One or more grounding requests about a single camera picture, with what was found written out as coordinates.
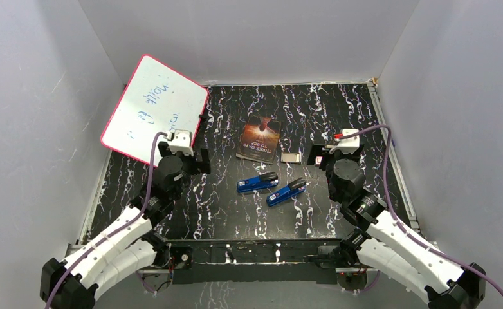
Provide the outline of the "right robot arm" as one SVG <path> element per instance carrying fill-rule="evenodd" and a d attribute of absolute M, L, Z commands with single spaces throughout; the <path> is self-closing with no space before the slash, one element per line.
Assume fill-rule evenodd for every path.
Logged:
<path fill-rule="evenodd" d="M 373 267 L 418 295 L 429 308 L 476 308 L 484 300 L 485 271 L 476 263 L 460 266 L 435 254 L 434 246 L 394 219 L 387 204 L 365 188 L 360 150 L 344 154 L 331 145 L 313 145 L 307 164 L 320 158 L 329 198 L 340 204 L 355 228 L 337 246 L 320 246 L 309 260 L 322 268 Z"/>

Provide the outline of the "staples box tray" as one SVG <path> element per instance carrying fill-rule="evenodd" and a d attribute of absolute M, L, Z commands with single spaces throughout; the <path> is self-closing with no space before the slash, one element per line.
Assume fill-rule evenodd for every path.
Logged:
<path fill-rule="evenodd" d="M 302 162 L 302 156 L 301 156 L 300 153 L 286 153 L 286 152 L 283 152 L 281 154 L 280 161 L 282 163 L 301 164 L 301 162 Z"/>

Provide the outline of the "red staples box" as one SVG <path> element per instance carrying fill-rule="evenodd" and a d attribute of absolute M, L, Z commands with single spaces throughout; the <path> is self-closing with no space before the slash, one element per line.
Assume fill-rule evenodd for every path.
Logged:
<path fill-rule="evenodd" d="M 323 157 L 322 156 L 317 156 L 315 158 L 315 166 L 320 167 L 322 163 Z"/>

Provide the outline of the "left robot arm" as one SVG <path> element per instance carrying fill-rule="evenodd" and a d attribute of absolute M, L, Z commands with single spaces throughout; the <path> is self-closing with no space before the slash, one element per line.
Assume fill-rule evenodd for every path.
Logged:
<path fill-rule="evenodd" d="M 62 261 L 47 261 L 40 297 L 47 308 L 93 308 L 113 286 L 145 267 L 173 261 L 169 241 L 154 231 L 173 210 L 194 175 L 211 172 L 206 148 L 159 142 L 142 190 L 106 229 Z"/>

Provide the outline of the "blue stapler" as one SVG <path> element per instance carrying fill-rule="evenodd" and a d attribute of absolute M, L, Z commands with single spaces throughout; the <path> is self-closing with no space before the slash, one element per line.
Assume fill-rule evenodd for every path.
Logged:
<path fill-rule="evenodd" d="M 298 178 L 276 192 L 272 193 L 266 198 L 266 203 L 269 207 L 276 206 L 286 200 L 289 200 L 300 193 L 304 192 L 306 189 L 306 180 L 304 178 Z"/>
<path fill-rule="evenodd" d="M 249 192 L 254 190 L 276 187 L 279 184 L 279 177 L 276 172 L 268 172 L 240 180 L 237 182 L 237 192 Z"/>

